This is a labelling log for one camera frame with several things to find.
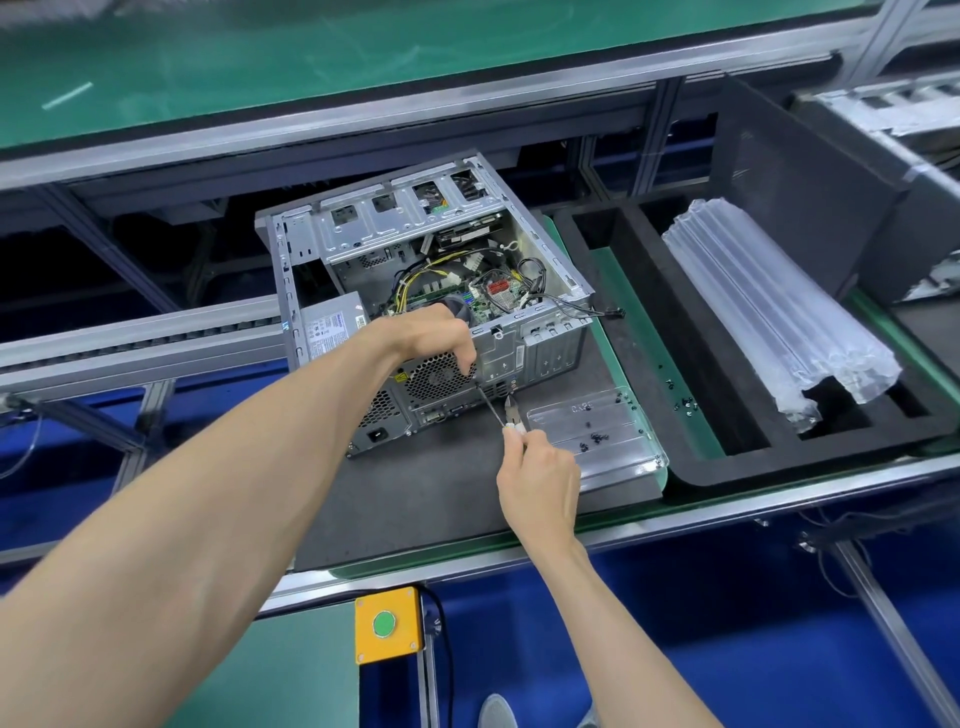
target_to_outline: hand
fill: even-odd
[[[554,448],[540,430],[524,436],[504,427],[496,486],[503,515],[535,564],[574,542],[580,468],[573,453]]]
[[[418,356],[453,352],[460,371],[464,376],[469,375],[470,366],[477,358],[470,329],[466,322],[454,318],[450,309],[442,303],[434,303],[400,316],[382,317],[373,323],[379,322],[383,322],[385,330],[390,328],[389,335],[393,337],[397,363]]]

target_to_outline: power supply label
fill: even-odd
[[[324,316],[306,325],[306,340],[310,345],[310,358],[315,359],[347,341],[347,326],[343,312]]]

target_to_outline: metal rail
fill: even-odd
[[[0,190],[544,104],[705,71],[771,67],[835,52],[852,58],[865,47],[875,29],[873,17],[821,22],[619,61],[14,158],[0,162]]]
[[[276,296],[0,345],[0,394],[63,400],[283,359]]]
[[[944,681],[917,644],[903,617],[890,597],[880,588],[870,567],[857,552],[853,543],[841,541],[830,548],[856,589],[860,601],[867,608],[877,628],[893,649],[900,666],[910,678],[937,725],[942,728],[960,728],[960,707]]]
[[[680,513],[600,528],[578,538],[590,550],[604,550],[722,525],[750,521],[826,505],[837,500],[861,497],[923,482],[930,477],[960,472],[960,453],[891,465],[885,468],[843,475],[808,485],[786,487],[775,493],[745,496],[726,502],[693,507]],[[336,570],[315,570],[287,574],[280,579],[260,612],[288,609],[311,601],[348,598],[355,592],[381,591],[406,584],[450,581],[495,571],[515,569],[529,563],[520,546],[489,553],[440,561],[358,578],[338,577]]]

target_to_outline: plastic side panel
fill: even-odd
[[[735,79],[720,100],[709,191],[749,212],[834,297],[901,194]]]

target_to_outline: wrist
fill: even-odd
[[[586,553],[583,544],[577,541],[572,532],[558,533],[529,543],[521,542],[538,570],[559,566]]]
[[[394,316],[381,316],[363,328],[379,356],[395,369],[411,358],[407,352],[411,348],[410,336],[403,323]]]

